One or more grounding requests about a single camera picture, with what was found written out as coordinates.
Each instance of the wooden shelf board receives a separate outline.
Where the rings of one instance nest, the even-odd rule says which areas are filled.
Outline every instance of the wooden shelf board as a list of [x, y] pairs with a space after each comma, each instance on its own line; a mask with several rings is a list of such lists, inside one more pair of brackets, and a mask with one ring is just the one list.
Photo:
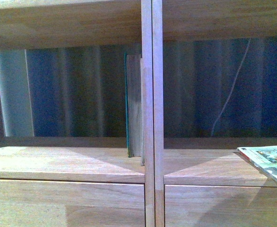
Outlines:
[[139, 0], [0, 1], [0, 49], [138, 42]]
[[166, 41], [277, 35], [277, 1], [163, 0]]
[[124, 138], [110, 140], [7, 139], [0, 142], [0, 179], [144, 183], [140, 157], [128, 158], [125, 143], [110, 147], [114, 141], [119, 147]]
[[166, 139], [165, 145], [165, 184], [277, 187], [236, 152], [240, 146], [277, 145], [277, 138]]

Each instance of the bookshelf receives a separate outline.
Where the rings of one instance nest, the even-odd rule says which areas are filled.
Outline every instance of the bookshelf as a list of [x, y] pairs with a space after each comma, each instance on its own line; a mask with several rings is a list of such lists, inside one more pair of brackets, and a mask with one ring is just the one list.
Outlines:
[[0, 50], [142, 44], [146, 154], [128, 158], [125, 138], [0, 133], [1, 226], [11, 207], [42, 226], [154, 226], [151, 19], [147, 0], [0, 0]]
[[156, 203], [158, 226], [277, 226], [270, 220], [277, 217], [277, 184], [236, 153], [243, 143], [268, 146], [277, 138], [164, 140], [162, 52], [162, 41], [277, 36], [277, 3], [157, 0], [153, 11], [156, 197], [164, 195]]
[[142, 43], [146, 158], [128, 159], [124, 138], [4, 138], [0, 123], [0, 148], [31, 147], [0, 153], [2, 212], [30, 203], [20, 221], [33, 212], [68, 227], [277, 226], [277, 185], [234, 152], [277, 139], [166, 139], [164, 149], [163, 129], [163, 40], [275, 35], [271, 0], [0, 0], [0, 50]]

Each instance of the white cable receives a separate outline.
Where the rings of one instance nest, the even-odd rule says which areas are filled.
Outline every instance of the white cable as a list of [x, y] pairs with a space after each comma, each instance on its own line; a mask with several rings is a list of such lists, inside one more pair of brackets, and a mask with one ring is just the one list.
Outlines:
[[246, 58], [246, 56], [247, 56], [247, 53], [248, 53], [248, 50], [249, 50], [249, 46], [250, 46], [250, 42], [251, 42], [251, 38], [250, 38], [249, 41], [248, 41], [248, 44], [247, 44], [247, 47], [246, 47], [246, 51], [245, 51], [245, 53], [244, 53], [244, 55], [243, 55], [243, 57], [242, 57], [241, 64], [239, 65], [238, 70], [237, 70], [237, 72], [236, 72], [236, 75], [235, 75], [235, 78], [234, 78], [234, 81], [233, 81], [233, 84], [232, 84], [232, 87], [231, 87], [229, 96], [228, 96], [228, 98], [227, 98], [227, 100], [226, 100], [226, 102], [225, 102], [225, 104], [224, 104], [224, 106], [223, 106], [221, 112], [219, 113], [218, 117], [216, 118], [215, 122], [214, 122], [213, 125], [212, 125], [211, 137], [213, 137], [213, 135], [214, 135], [214, 129], [215, 129], [216, 123], [218, 122], [218, 120], [219, 120], [220, 117], [222, 116], [222, 114], [223, 114], [223, 112], [225, 111], [225, 108], [226, 108], [226, 106], [227, 106], [227, 104], [228, 104], [228, 102], [229, 102], [229, 100], [230, 100], [230, 98], [231, 98], [231, 95], [232, 95], [232, 93], [233, 93], [233, 90], [234, 90], [234, 87], [235, 87], [235, 83], [236, 83], [236, 80], [237, 80], [239, 71], [241, 70], [242, 64], [243, 64], [243, 62], [244, 62], [244, 60], [245, 60], [245, 58]]

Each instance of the magazine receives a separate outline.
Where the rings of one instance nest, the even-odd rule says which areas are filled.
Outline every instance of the magazine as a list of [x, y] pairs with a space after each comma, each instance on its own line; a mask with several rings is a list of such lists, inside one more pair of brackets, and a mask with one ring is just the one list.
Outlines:
[[277, 146], [237, 149], [246, 159], [277, 182]]

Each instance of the book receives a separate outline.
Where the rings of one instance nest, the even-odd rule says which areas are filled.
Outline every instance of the book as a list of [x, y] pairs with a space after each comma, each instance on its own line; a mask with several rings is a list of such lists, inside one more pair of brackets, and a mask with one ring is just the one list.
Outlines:
[[241, 155], [277, 182], [277, 146], [240, 147]]
[[143, 116], [141, 93], [141, 55], [125, 54], [126, 137], [128, 157], [141, 156], [143, 152]]

